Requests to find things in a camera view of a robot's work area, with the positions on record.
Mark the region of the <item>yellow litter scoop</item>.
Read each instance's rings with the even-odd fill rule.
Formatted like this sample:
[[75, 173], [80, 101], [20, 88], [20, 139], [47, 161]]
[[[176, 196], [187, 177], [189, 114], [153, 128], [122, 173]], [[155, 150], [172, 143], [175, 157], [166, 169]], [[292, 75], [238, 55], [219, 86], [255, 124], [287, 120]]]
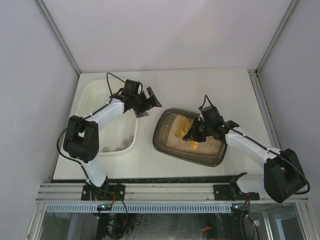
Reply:
[[[183, 116], [177, 124], [174, 135], [179, 139], [183, 139], [183, 137], [186, 136], [186, 134], [189, 132], [190, 129], [191, 129], [191, 124], [190, 124], [188, 118]], [[199, 146], [198, 142], [196, 142], [194, 140], [188, 140], [188, 143], [189, 143], [190, 148], [192, 150], [197, 150], [197, 148]]]

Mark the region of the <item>dark brown litter box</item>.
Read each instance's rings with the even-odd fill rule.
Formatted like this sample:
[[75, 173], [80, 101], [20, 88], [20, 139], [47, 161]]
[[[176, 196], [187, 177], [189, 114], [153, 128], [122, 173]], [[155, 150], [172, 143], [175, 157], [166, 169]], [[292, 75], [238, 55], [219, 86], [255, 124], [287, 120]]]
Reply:
[[225, 157], [227, 145], [209, 136], [205, 142], [199, 143], [197, 148], [193, 149], [190, 142], [175, 136], [180, 120], [185, 117], [189, 123], [193, 123], [199, 116], [198, 113], [178, 108], [165, 110], [154, 130], [154, 148], [163, 154], [194, 164], [213, 168], [218, 166]]

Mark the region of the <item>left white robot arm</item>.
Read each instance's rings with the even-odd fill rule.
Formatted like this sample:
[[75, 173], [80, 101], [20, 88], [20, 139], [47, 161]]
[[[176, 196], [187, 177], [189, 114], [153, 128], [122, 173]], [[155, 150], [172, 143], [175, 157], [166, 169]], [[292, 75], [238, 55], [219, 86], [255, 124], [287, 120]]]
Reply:
[[67, 127], [59, 135], [57, 142], [64, 137], [62, 148], [68, 154], [63, 154], [58, 147], [58, 153], [65, 159], [80, 165], [90, 185], [101, 188], [107, 183], [107, 175], [100, 167], [97, 158], [100, 141], [99, 132], [116, 117], [133, 110], [137, 118], [148, 116], [148, 111], [154, 107], [162, 107], [152, 88], [146, 88], [137, 81], [127, 81], [124, 87], [112, 93], [108, 102], [89, 113], [87, 116], [73, 115], [69, 118]]

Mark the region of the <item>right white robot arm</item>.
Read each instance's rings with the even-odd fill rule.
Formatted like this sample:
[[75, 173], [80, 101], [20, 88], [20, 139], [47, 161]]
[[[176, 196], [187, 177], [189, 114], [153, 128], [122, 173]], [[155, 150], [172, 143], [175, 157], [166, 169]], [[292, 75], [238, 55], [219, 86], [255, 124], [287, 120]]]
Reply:
[[233, 147], [258, 164], [263, 172], [242, 172], [229, 185], [233, 194], [265, 193], [277, 203], [293, 195], [304, 195], [311, 189], [297, 154], [292, 149], [281, 150], [247, 135], [233, 121], [196, 118], [185, 132], [184, 141], [205, 142], [207, 137]]

